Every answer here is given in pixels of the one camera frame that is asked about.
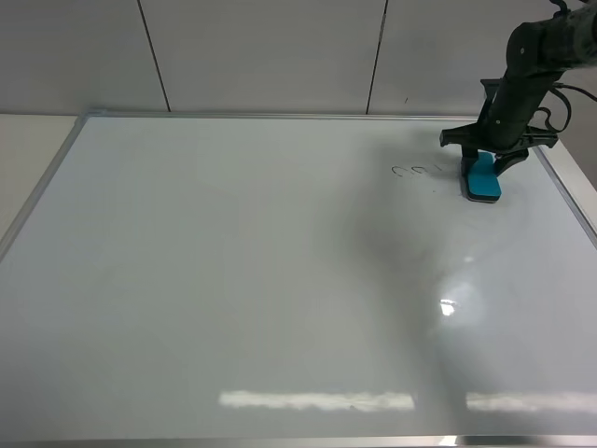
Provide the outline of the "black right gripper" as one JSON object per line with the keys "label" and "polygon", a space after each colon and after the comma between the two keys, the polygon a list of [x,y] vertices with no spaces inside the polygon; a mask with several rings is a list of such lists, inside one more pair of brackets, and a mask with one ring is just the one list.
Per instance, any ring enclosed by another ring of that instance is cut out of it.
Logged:
{"label": "black right gripper", "polygon": [[554,147],[559,141],[556,133],[532,126],[522,131],[506,126],[485,126],[478,123],[442,130],[439,144],[461,146],[461,177],[467,177],[470,169],[479,159],[479,150],[495,155],[493,173],[500,176],[512,166],[526,161],[530,147]]}

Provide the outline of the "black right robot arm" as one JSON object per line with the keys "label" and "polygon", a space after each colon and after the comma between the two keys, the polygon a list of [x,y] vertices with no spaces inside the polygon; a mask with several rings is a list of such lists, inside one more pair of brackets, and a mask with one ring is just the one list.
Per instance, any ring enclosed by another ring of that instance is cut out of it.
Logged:
{"label": "black right robot arm", "polygon": [[548,93],[557,94],[562,75],[596,65],[596,3],[571,10],[563,1],[551,19],[524,22],[507,42],[507,69],[499,79],[483,79],[485,102],[478,120],[441,132],[439,143],[462,149],[462,176],[468,176],[484,151],[495,159],[495,175],[524,161],[529,149],[553,147],[559,131],[548,121],[530,125]]}

